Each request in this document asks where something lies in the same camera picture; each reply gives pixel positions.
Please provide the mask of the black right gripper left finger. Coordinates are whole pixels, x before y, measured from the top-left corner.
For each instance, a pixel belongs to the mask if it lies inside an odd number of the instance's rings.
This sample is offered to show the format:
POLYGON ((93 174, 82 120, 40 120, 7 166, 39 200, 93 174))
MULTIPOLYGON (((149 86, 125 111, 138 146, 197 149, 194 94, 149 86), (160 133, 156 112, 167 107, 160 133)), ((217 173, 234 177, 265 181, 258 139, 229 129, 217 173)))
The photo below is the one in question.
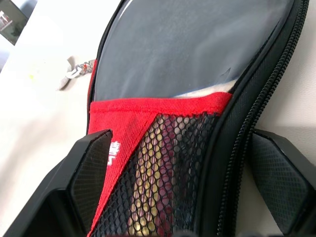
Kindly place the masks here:
POLYGON ((77 140, 3 237, 86 237, 103 190, 112 137, 108 129, 77 140))

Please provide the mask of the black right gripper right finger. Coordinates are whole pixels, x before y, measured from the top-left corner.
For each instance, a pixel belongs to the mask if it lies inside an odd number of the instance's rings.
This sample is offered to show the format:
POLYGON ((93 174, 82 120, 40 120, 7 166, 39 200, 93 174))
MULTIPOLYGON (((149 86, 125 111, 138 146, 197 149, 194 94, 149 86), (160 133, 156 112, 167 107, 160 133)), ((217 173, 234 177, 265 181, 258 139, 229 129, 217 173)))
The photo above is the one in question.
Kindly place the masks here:
POLYGON ((316 236, 316 166, 288 139, 256 129, 250 166, 255 184, 285 236, 316 236))

